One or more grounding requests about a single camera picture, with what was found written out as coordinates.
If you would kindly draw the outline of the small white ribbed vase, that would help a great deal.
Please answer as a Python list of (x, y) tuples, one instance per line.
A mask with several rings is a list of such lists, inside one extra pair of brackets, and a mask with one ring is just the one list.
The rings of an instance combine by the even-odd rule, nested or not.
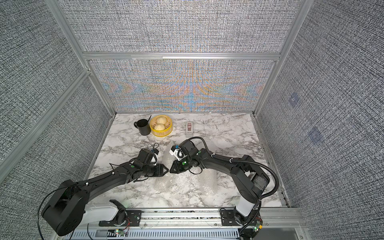
[[(174, 160), (177, 159), (170, 154), (170, 148), (165, 150), (161, 163), (170, 170)], [(181, 180), (181, 177), (181, 174), (170, 174), (168, 172), (165, 176), (157, 178), (155, 187), (159, 192), (172, 191)]]

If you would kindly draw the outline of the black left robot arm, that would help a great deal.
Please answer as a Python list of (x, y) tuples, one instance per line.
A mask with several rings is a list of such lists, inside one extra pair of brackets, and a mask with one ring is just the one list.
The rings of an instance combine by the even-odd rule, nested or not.
[(47, 204), (38, 208), (38, 217), (42, 217), (59, 236), (65, 236), (82, 224), (86, 214), (86, 205), (97, 196), (130, 182), (137, 182), (140, 177), (159, 178), (169, 169), (153, 163), (154, 153), (141, 149), (136, 158), (118, 165), (113, 170), (94, 178), (73, 182), (67, 180), (45, 199)]

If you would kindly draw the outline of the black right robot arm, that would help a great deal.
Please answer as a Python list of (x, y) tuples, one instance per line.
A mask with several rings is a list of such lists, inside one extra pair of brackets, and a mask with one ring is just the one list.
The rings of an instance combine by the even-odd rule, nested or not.
[(250, 156), (244, 155), (241, 158), (230, 158), (218, 155), (204, 147), (198, 149), (192, 142), (193, 138), (183, 141), (179, 145), (173, 145), (170, 154), (176, 160), (173, 162), (170, 173), (181, 174), (190, 171), (192, 168), (201, 170), (215, 170), (232, 178), (240, 193), (239, 203), (235, 212), (243, 218), (248, 217), (254, 207), (267, 197), (264, 193), (270, 178), (266, 174), (268, 167), (255, 162)]

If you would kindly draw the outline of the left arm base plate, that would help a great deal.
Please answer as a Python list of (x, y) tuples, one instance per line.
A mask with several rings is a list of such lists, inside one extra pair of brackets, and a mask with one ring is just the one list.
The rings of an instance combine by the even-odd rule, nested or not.
[(119, 211), (110, 221), (100, 221), (99, 227), (138, 227), (142, 218), (141, 210)]

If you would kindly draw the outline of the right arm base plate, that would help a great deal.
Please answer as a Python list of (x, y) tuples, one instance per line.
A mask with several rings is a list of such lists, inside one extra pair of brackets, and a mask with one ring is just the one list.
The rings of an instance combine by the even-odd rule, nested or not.
[(263, 224), (260, 212), (253, 209), (247, 217), (238, 213), (235, 209), (219, 209), (222, 226), (245, 226), (250, 223), (250, 226), (259, 226)]

